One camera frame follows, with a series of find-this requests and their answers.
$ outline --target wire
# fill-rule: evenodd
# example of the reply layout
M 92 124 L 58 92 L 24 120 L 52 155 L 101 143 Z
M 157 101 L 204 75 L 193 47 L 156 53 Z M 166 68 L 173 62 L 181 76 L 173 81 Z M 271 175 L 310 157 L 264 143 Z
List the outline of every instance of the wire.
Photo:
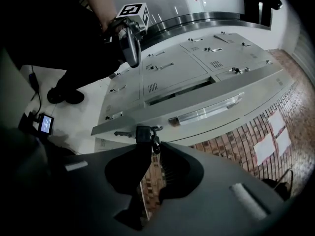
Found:
M 40 99 L 39 92 L 37 94 L 38 94 L 38 98 L 39 98 L 39 109 L 38 109 L 37 113 L 34 115 L 34 118 L 37 116 L 37 114 L 39 113 L 39 111 L 41 109 L 41 99 Z

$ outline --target black pants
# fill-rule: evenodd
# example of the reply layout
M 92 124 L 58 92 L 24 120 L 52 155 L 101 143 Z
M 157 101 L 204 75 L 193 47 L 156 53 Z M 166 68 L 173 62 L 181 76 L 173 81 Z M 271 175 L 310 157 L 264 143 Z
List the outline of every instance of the black pants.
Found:
M 4 45 L 18 68 L 31 64 L 67 70 L 57 83 L 61 92 L 119 68 L 118 51 L 103 44 L 97 17 L 76 0 L 2 2 Z

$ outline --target display screen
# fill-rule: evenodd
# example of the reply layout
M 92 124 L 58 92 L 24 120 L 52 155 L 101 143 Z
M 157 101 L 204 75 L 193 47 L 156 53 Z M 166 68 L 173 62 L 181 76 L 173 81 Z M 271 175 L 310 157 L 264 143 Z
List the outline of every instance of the display screen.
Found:
M 40 131 L 49 133 L 50 123 L 51 123 L 51 118 L 48 116 L 44 116 Z

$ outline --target white floor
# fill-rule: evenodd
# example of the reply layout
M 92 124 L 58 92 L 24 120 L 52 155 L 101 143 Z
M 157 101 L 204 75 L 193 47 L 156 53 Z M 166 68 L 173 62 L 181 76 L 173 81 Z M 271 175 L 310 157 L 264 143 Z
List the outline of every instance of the white floor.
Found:
M 79 154 L 95 151 L 95 138 L 91 137 L 91 130 L 97 125 L 100 109 L 110 83 L 110 79 L 98 80 L 79 89 L 85 96 L 82 103 L 71 105 L 66 102 L 50 104 L 47 92 L 56 86 L 57 81 L 65 73 L 64 70 L 33 66 L 42 101 L 41 113 L 54 118 L 53 133 L 48 138 L 55 145 L 68 148 Z M 23 66 L 21 73 L 28 81 L 30 66 Z M 39 99 L 35 95 L 25 110 L 28 116 L 30 111 L 38 110 Z

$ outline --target black shoe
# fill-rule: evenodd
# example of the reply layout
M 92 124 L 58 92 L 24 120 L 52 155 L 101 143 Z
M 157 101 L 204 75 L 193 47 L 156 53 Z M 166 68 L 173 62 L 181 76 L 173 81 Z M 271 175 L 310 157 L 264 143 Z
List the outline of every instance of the black shoe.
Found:
M 84 94 L 77 90 L 67 92 L 66 94 L 61 94 L 59 90 L 52 88 L 47 94 L 47 99 L 52 104 L 61 103 L 64 100 L 70 104 L 78 104 L 84 100 Z

